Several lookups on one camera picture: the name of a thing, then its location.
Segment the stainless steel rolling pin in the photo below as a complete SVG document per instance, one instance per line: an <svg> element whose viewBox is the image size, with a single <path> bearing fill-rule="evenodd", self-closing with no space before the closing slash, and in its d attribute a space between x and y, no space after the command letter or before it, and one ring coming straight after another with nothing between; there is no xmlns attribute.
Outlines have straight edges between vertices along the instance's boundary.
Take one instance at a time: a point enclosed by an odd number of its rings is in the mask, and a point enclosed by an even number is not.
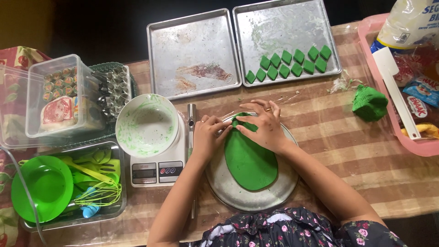
<svg viewBox="0 0 439 247"><path fill-rule="evenodd" d="M192 154L194 148L194 130L195 123L197 122L197 106L195 104L187 105L187 159ZM195 219L197 213L197 195L195 194L195 199L192 202L191 209L191 219Z"/></svg>

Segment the round metal tray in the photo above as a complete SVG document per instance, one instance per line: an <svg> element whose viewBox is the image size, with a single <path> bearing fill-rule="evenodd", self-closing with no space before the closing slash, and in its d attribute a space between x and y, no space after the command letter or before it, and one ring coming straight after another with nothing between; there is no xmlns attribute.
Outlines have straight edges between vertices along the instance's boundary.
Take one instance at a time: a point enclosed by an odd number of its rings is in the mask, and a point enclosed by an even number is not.
<svg viewBox="0 0 439 247"><path fill-rule="evenodd" d="M290 131L283 124L281 126L285 136L297 145ZM263 189L249 191L242 188L229 172L224 155L224 146L222 146L206 167L207 182L213 193L223 203L239 211L260 212L276 207L288 199L300 179L292 166L283 158L276 155L276 159L279 167L276 180Z"/></svg>

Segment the woman's right hand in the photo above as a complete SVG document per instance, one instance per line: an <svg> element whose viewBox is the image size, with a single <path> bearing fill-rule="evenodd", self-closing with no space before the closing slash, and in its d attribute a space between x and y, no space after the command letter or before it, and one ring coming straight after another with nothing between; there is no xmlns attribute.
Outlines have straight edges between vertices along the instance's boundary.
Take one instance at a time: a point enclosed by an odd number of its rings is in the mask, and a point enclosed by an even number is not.
<svg viewBox="0 0 439 247"><path fill-rule="evenodd" d="M251 109L258 116L237 116L236 119L254 124L258 130L253 132L242 125L237 125L236 128L261 147L281 154L282 149L290 142L285 136L279 120L281 109L273 101L267 102L260 99L252 100L251 103L242 104L240 107Z"/></svg>

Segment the dark background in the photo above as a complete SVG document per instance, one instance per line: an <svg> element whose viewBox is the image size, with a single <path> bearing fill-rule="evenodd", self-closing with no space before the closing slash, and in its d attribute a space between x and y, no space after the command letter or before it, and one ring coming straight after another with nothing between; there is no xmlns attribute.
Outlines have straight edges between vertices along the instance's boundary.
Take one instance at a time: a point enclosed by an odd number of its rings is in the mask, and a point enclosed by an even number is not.
<svg viewBox="0 0 439 247"><path fill-rule="evenodd" d="M396 0L324 0L331 25L390 12ZM146 26L258 0L59 0L48 55L77 54L88 66L148 59Z"/></svg>

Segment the pink plastic basket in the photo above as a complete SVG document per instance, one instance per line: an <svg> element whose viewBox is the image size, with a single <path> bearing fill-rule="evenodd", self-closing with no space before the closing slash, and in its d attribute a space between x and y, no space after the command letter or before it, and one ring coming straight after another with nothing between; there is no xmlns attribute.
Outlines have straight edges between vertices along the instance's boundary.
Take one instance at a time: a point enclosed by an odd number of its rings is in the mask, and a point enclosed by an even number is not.
<svg viewBox="0 0 439 247"><path fill-rule="evenodd" d="M378 67L370 50L372 42L378 36L378 33L383 27L384 22L386 21L388 16L389 14L387 13L382 15L373 15L365 18L362 22L360 22L358 26L358 35L360 36L360 45L366 56L367 64L369 65L369 69L371 70L372 76L375 80L375 84L377 85L376 89L383 93L388 99L390 99L383 78L378 71ZM387 111L389 112L390 121L393 126L393 133L406 149L420 156L439 155L439 140L411 140L410 138L402 134L392 104L387 105Z"/></svg>

